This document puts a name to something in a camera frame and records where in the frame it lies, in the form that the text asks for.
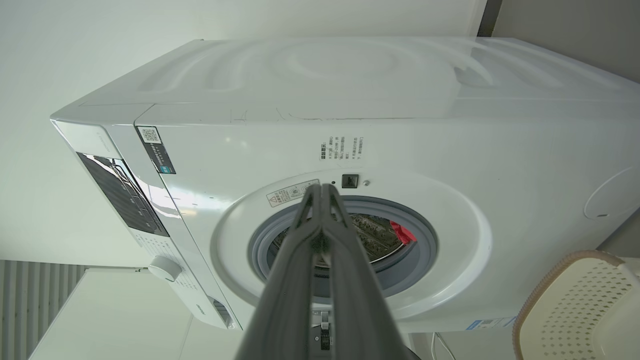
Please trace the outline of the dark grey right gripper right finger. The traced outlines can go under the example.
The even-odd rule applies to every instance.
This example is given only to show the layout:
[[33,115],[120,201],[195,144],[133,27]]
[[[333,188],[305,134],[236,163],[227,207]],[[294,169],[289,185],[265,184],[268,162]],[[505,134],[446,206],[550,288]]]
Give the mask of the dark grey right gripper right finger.
[[338,189],[321,186],[320,254],[330,268],[334,360],[414,360]]

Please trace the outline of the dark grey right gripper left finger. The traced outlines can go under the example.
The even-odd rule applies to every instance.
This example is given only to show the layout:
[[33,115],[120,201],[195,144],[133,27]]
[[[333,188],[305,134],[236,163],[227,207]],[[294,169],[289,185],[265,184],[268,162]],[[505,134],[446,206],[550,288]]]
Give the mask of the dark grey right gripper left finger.
[[322,186],[311,185],[283,240],[237,360],[307,360],[314,239],[321,230]]

